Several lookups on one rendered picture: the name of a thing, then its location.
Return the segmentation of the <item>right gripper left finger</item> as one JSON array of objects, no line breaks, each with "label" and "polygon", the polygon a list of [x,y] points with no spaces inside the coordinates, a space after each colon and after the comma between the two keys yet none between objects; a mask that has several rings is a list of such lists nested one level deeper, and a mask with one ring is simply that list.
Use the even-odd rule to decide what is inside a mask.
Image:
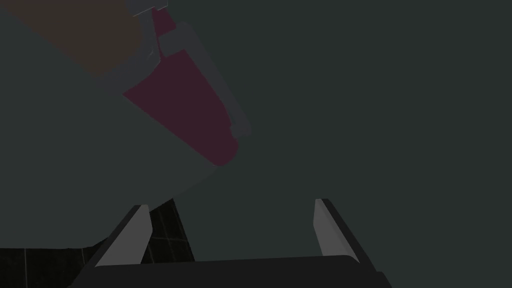
[{"label": "right gripper left finger", "polygon": [[94,254],[94,267],[140,264],[152,233],[148,205],[133,206]]}]

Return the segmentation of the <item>dark red door leaf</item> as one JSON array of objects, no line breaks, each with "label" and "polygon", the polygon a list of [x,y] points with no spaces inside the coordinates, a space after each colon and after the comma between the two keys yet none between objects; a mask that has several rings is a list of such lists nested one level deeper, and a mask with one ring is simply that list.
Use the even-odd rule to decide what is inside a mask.
[{"label": "dark red door leaf", "polygon": [[149,10],[159,63],[124,96],[215,166],[229,163],[239,143],[225,105],[185,50],[165,57],[158,37],[176,28],[166,8]]}]

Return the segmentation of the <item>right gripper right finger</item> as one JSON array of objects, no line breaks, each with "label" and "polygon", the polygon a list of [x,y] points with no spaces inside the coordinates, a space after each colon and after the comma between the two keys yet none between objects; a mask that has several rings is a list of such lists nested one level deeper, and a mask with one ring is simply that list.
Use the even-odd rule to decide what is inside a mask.
[{"label": "right gripper right finger", "polygon": [[354,233],[326,198],[314,201],[313,229],[323,256],[350,256],[364,268],[375,270]]}]

